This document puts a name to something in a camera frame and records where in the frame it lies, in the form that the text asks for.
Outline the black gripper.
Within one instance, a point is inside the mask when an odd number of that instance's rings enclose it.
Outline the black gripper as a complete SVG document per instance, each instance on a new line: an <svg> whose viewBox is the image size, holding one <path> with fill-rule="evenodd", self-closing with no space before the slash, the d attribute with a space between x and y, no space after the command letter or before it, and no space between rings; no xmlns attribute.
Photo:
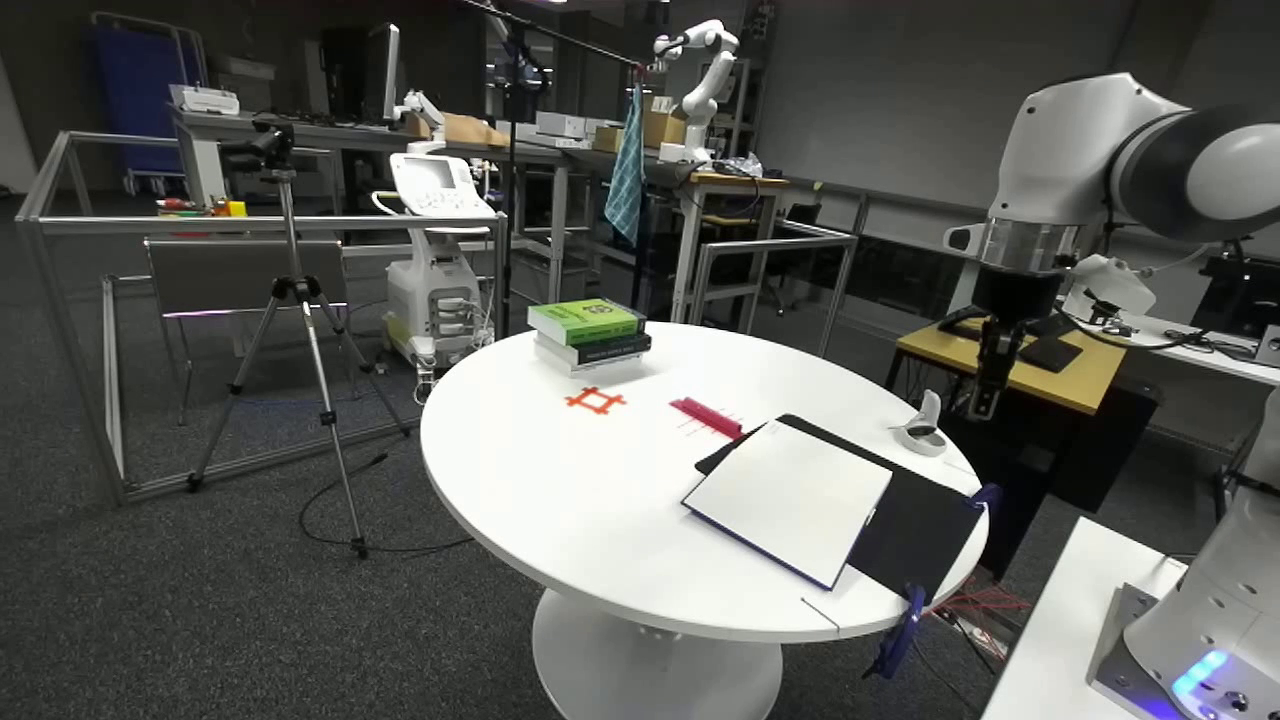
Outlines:
<svg viewBox="0 0 1280 720"><path fill-rule="evenodd" d="M970 419L993 419L1016 350L1025 342L1025 322L1038 321L1056 300L1056 277L1016 277L984 266L976 277L976 308L984 310L980 350L976 350L976 396L968 401Z"/></svg>

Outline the white robot base platform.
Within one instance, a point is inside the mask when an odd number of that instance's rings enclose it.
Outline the white robot base platform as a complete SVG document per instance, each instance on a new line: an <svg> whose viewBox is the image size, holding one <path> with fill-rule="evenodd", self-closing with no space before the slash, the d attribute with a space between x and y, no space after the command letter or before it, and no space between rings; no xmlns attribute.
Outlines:
<svg viewBox="0 0 1280 720"><path fill-rule="evenodd" d="M1092 683L1092 655L1115 587L1165 595L1181 576L1174 557L1078 519L980 720L1135 720Z"/></svg>

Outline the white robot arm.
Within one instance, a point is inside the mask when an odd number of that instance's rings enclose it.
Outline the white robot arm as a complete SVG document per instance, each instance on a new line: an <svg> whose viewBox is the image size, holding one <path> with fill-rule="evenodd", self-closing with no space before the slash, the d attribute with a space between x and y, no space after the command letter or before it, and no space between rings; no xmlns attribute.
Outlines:
<svg viewBox="0 0 1280 720"><path fill-rule="evenodd" d="M1280 219L1272 99L1186 109L1133 73L1031 91L1006 127L970 302L970 419L993 419L1025 326L1052 310L1083 226L1121 212L1165 241ZM1265 403L1222 514L1165 601L1110 595L1095 681L1144 720L1280 720L1280 407Z"/></svg>

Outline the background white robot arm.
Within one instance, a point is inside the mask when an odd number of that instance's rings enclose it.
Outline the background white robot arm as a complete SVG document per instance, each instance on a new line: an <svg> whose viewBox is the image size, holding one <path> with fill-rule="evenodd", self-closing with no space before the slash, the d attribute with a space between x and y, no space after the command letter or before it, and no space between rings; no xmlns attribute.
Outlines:
<svg viewBox="0 0 1280 720"><path fill-rule="evenodd" d="M721 109L721 91L734 69L734 33L724 21L699 21L683 33L668 33L653 41L653 69L664 73L689 52L703 52L703 69L697 84L675 99L675 116L683 121L683 157L697 163L713 160L709 122Z"/></svg>

